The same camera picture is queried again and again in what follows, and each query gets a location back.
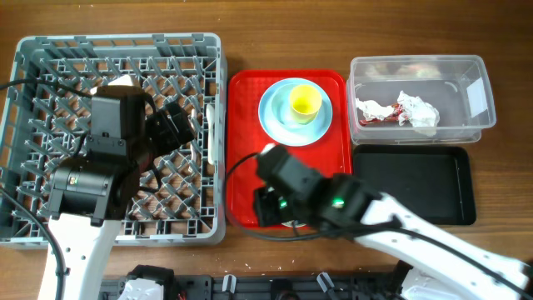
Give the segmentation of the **white plastic spoon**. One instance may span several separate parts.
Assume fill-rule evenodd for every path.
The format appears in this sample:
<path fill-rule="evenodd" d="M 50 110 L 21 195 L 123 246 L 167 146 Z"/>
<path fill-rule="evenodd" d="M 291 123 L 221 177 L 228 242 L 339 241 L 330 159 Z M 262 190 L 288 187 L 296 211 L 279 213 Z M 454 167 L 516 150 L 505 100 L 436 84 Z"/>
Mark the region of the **white plastic spoon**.
<path fill-rule="evenodd" d="M 206 116 L 207 116 L 207 161 L 211 165 L 215 165 L 215 155 L 214 155 L 214 133 L 215 133 L 215 108 L 211 104 L 206 106 Z"/>

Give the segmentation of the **yellow-green plastic cup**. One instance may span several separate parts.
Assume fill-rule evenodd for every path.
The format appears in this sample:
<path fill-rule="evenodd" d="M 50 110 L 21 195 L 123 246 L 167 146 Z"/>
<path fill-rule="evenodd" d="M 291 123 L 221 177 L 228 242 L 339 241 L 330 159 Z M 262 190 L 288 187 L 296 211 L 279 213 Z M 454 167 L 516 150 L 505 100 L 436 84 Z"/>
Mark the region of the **yellow-green plastic cup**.
<path fill-rule="evenodd" d="M 311 122 L 321 109 L 322 96 L 312 85 L 296 85 L 289 93 L 292 119 L 300 124 Z"/>

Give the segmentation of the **red strawberry cake wrapper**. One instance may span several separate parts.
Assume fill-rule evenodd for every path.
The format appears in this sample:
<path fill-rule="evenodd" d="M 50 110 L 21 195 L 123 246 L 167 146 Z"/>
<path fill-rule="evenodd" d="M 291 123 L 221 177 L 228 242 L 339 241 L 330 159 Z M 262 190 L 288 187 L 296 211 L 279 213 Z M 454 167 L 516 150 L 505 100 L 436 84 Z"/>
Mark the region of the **red strawberry cake wrapper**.
<path fill-rule="evenodd" d="M 373 123 L 398 121 L 400 114 L 403 112 L 403 107 L 402 107 L 402 105 L 400 105 L 398 103 L 392 104 L 391 107 L 393 108 L 393 111 L 388 116 L 383 117 L 383 118 L 375 117 L 375 118 L 370 119 L 370 120 L 360 120 L 359 124 L 362 125 L 362 126 L 366 126 L 366 125 L 373 124 Z"/>

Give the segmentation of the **white napkin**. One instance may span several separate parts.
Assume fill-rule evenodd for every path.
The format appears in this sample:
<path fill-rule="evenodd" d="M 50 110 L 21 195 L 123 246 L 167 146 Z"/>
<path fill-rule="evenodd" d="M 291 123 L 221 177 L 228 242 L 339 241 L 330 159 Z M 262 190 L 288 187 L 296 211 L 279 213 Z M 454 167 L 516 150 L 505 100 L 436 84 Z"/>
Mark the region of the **white napkin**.
<path fill-rule="evenodd" d="M 397 104 L 401 109 L 398 115 L 400 126 L 409 123 L 415 128 L 416 133 L 428 137 L 436 135 L 436 127 L 440 121 L 440 114 L 436 108 L 424 102 L 420 97 L 409 96 L 403 91 L 400 91 Z"/>

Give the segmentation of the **white plastic fork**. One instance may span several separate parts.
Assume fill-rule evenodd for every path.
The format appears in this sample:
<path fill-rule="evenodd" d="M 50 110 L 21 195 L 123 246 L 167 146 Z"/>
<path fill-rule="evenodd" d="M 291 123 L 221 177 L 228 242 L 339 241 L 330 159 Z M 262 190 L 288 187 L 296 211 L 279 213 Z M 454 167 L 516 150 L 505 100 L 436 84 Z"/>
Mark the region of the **white plastic fork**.
<path fill-rule="evenodd" d="M 190 143 L 191 162 L 189 163 L 188 171 L 195 173 L 197 168 L 197 111 L 195 108 L 191 110 L 190 124 L 193 129 L 193 139 Z"/>

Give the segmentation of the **mint green bowl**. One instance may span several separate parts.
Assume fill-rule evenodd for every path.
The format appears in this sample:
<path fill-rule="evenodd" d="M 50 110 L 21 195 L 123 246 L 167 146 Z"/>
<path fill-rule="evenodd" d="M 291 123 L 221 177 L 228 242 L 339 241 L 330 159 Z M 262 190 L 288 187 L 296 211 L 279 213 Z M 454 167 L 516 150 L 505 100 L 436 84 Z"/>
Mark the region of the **mint green bowl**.
<path fill-rule="evenodd" d="M 302 228 L 302 227 L 305 227 L 306 224 L 305 223 L 302 223 L 302 222 L 298 222 L 296 220 L 291 220 L 291 221 L 288 221 L 288 222 L 283 222 L 281 224 L 282 226 L 285 226 L 287 228 Z"/>

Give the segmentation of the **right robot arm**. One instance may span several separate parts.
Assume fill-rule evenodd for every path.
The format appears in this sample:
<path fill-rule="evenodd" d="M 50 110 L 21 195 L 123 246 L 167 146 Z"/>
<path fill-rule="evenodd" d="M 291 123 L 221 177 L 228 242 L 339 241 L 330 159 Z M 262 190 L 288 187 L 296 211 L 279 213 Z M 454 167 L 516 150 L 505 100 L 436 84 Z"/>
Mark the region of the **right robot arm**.
<path fill-rule="evenodd" d="M 268 145 L 257 176 L 282 197 L 279 208 L 326 237 L 345 237 L 411 265 L 462 299 L 530 299 L 532 278 L 520 260 L 488 252 L 432 225 L 352 175 L 325 177 Z"/>

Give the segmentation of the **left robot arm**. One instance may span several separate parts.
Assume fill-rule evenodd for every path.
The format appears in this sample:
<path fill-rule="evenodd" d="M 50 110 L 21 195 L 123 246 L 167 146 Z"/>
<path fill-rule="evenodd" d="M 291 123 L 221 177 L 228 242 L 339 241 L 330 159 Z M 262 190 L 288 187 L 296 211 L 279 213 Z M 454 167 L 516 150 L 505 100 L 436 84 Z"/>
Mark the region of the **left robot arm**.
<path fill-rule="evenodd" d="M 156 158 L 193 140 L 187 112 L 176 102 L 157 107 L 129 76 L 89 93 L 91 125 L 74 153 L 51 175 L 51 233 L 41 299 L 95 299 L 132 198 L 157 176 Z"/>

